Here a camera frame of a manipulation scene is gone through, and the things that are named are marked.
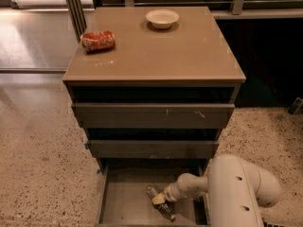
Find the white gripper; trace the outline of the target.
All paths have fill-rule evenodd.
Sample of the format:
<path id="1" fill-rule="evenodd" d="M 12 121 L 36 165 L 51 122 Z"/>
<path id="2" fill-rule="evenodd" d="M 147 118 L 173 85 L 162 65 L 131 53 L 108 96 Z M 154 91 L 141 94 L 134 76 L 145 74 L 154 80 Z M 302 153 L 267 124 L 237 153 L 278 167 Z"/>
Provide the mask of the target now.
<path id="1" fill-rule="evenodd" d="M 179 189 L 177 183 L 170 183 L 164 189 L 164 194 L 159 193 L 151 199 L 153 205 L 163 204 L 167 201 L 176 202 L 183 198 L 182 191 Z"/>

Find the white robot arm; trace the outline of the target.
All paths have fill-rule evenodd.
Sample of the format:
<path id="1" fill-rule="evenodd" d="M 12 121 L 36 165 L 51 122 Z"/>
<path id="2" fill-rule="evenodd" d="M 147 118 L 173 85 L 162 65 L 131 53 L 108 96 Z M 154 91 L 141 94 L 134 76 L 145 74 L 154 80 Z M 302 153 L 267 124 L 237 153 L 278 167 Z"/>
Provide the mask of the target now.
<path id="1" fill-rule="evenodd" d="M 259 209 L 276 205 L 281 185 L 275 175 L 241 157 L 215 157 L 205 176 L 181 174 L 164 189 L 151 184 L 147 195 L 164 218 L 175 219 L 171 205 L 206 193 L 211 227 L 263 227 Z"/>

